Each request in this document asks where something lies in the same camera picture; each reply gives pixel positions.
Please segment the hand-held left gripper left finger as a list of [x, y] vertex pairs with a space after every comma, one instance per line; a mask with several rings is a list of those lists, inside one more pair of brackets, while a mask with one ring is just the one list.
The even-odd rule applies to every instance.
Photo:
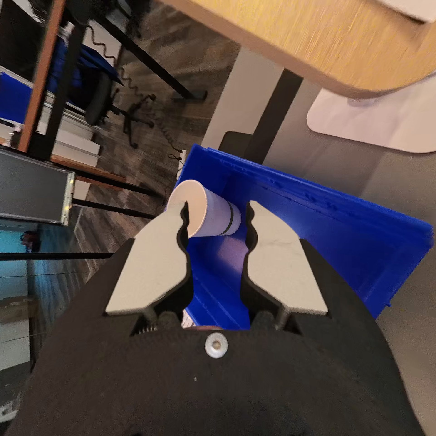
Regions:
[[134, 238], [106, 306], [106, 314], [142, 315], [157, 322], [166, 311], [182, 319], [193, 299], [193, 275], [187, 251], [188, 203], [168, 206]]

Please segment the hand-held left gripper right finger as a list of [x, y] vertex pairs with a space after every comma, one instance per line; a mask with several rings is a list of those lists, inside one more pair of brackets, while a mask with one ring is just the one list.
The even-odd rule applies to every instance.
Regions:
[[319, 284], [297, 233], [255, 200], [246, 206], [247, 253], [240, 298], [250, 329], [300, 329], [301, 319], [328, 315]]

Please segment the blue plastic bin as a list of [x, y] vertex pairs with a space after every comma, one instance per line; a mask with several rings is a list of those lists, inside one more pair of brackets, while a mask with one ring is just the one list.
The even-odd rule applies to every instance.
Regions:
[[246, 204], [255, 200], [307, 240], [351, 286], [376, 318], [433, 247], [424, 221], [218, 150], [193, 145], [188, 179], [236, 205], [231, 236], [193, 237], [188, 253], [194, 297], [186, 311], [196, 325], [248, 329], [240, 300], [247, 233]]

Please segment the white paper cup green band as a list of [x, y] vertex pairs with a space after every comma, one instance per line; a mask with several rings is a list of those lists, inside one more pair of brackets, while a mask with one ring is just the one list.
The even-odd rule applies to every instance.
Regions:
[[234, 234], [242, 215], [237, 206], [205, 188], [199, 181], [181, 182], [173, 190], [167, 206], [188, 203], [188, 237], [216, 237]]

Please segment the brown-edged desk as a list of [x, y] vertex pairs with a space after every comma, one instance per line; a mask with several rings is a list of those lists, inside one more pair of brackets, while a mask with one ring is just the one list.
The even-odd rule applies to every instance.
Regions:
[[36, 75], [30, 101], [27, 107], [25, 122], [22, 126], [18, 151], [30, 157], [50, 161], [57, 133], [61, 125], [64, 107], [67, 102], [68, 90], [73, 80], [75, 64], [80, 55], [81, 45], [89, 19], [89, 8], [84, 4], [83, 18], [73, 18], [73, 30], [68, 39], [68, 51], [58, 81], [52, 110], [48, 118], [45, 134], [37, 132], [42, 107], [47, 94], [48, 76], [52, 61], [55, 58], [55, 45], [62, 18], [70, 1], [56, 0], [52, 3], [45, 38], [37, 64]]
[[[122, 176], [112, 174], [99, 168], [86, 165], [77, 161], [67, 159], [58, 155], [52, 155], [50, 162], [62, 169], [73, 170], [77, 179], [81, 181], [100, 186], [101, 188], [111, 188], [115, 190], [127, 190], [147, 195], [152, 198], [163, 198], [163, 196], [148, 186], [140, 187], [126, 182]], [[100, 204], [87, 200], [73, 199], [73, 204], [84, 208], [95, 208], [114, 213], [120, 213], [131, 217], [152, 220], [156, 217], [154, 214], [136, 211], [128, 208], [118, 208], [107, 204]]]

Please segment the white desk foot plate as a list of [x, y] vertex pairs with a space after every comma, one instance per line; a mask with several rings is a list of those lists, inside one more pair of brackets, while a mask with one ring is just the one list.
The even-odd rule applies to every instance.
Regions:
[[374, 99], [320, 90], [307, 114], [316, 133], [410, 154], [436, 150], [436, 74]]

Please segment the black-framed desk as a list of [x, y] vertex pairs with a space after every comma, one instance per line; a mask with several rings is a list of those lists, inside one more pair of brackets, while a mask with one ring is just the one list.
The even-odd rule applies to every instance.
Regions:
[[155, 75], [163, 80], [172, 90], [172, 100], [175, 102], [203, 102], [208, 92], [206, 90], [188, 90], [177, 79], [175, 79], [165, 68], [157, 63], [147, 52], [131, 40], [120, 28], [113, 24], [103, 14], [104, 1], [67, 1], [73, 22], [83, 27], [88, 25], [90, 20], [96, 21], [108, 33], [114, 37], [127, 51], [131, 52], [141, 63], [149, 68]]

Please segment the wooden desk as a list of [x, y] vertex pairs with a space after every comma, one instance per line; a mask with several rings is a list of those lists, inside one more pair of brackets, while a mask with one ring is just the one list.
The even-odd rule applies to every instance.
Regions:
[[378, 1], [163, 2], [344, 97], [379, 97], [435, 73], [435, 23], [420, 24]]

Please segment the black metal-edged case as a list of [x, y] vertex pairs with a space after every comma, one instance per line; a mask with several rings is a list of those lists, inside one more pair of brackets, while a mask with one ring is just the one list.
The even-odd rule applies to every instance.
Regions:
[[74, 188], [73, 171], [1, 146], [1, 219], [67, 226]]

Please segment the black office chair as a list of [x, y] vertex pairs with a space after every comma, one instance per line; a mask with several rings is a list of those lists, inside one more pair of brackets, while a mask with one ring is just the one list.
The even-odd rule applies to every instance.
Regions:
[[113, 102], [118, 91], [111, 94], [112, 80], [104, 72], [99, 75], [99, 82], [97, 84], [94, 95], [84, 111], [85, 121], [90, 126], [98, 126], [105, 121], [109, 112], [113, 112], [117, 116], [123, 116], [123, 133], [128, 136], [128, 142], [133, 149], [138, 148], [138, 144], [132, 140], [132, 124], [142, 123], [149, 128], [154, 128], [155, 123], [149, 119], [142, 119], [137, 116], [137, 112], [142, 108], [144, 102], [155, 101], [155, 95], [146, 95], [144, 99], [132, 104], [128, 110], [122, 110], [116, 107]]

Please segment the blue storage bin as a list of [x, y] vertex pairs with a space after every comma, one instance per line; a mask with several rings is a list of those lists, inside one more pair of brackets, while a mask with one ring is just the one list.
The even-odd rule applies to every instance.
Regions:
[[32, 88], [14, 77], [0, 74], [0, 117], [23, 124], [30, 102]]

